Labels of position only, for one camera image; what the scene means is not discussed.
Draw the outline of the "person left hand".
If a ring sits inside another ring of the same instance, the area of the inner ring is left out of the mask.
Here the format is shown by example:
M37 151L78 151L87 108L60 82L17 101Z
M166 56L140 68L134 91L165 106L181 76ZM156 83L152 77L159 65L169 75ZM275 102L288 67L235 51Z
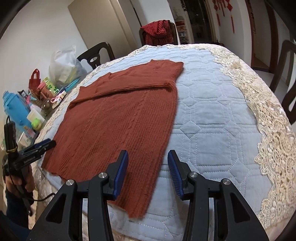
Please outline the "person left hand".
M34 178L33 178L33 174L32 174L32 167L28 166L28 174L25 178L26 180L26 185L25 188L27 190L27 192L31 193L33 192L34 188L35 188L35 184L34 184ZM6 189L12 193L13 195L20 197L19 193L18 193L18 189L14 186L14 184L16 186L21 186L22 185L22 180L18 177L15 176L6 176L5 177L5 183L6 183Z

